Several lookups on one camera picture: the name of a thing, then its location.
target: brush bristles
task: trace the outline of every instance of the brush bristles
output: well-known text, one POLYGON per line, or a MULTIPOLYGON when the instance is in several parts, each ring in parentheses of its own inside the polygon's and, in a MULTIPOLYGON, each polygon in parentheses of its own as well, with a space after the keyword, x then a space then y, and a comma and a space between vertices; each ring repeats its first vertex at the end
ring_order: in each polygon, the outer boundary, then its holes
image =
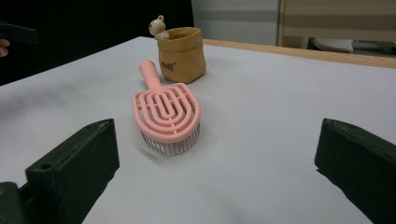
POLYGON ((175 143, 163 143, 154 140, 143 133, 142 135, 146 144, 155 151, 166 156, 176 156, 188 151, 198 140, 199 133, 200 125, 198 124, 195 130, 187 138, 175 143))

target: brown paper bag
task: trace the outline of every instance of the brown paper bag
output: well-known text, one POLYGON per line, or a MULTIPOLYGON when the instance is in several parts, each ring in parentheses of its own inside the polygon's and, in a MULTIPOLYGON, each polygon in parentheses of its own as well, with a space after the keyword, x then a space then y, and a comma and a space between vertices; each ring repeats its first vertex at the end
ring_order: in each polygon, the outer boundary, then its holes
POLYGON ((182 27, 167 30, 169 38, 157 39, 161 71, 166 79, 191 83, 205 74, 201 30, 182 27))

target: wall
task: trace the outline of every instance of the wall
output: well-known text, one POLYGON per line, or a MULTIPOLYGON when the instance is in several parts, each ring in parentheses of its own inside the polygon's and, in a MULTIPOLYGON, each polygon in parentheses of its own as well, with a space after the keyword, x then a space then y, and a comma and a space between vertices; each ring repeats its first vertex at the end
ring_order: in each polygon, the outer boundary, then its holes
POLYGON ((208 39, 276 45, 278 0, 191 0, 194 25, 208 39))

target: white tabletop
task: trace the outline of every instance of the white tabletop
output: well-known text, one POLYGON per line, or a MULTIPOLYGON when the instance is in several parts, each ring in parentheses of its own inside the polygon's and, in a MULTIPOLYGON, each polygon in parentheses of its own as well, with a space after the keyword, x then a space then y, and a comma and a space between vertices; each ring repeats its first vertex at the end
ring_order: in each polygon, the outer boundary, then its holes
POLYGON ((207 71, 189 88, 201 135, 185 154, 146 147, 131 96, 138 65, 157 64, 152 38, 0 87, 0 182, 83 126, 114 119, 120 169, 84 223, 371 223, 314 164, 324 118, 396 143, 396 72, 205 46, 207 71))

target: green gripper pad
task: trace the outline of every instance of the green gripper pad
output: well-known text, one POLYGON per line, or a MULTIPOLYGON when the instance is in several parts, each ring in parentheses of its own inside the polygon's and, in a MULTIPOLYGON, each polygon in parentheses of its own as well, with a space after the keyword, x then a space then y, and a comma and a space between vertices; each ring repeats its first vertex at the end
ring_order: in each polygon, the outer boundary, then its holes
POLYGON ((41 224, 81 224, 120 167, 115 125, 87 125, 25 171, 41 224))
POLYGON ((396 223, 396 146, 360 127, 322 121, 315 165, 374 223, 396 223))

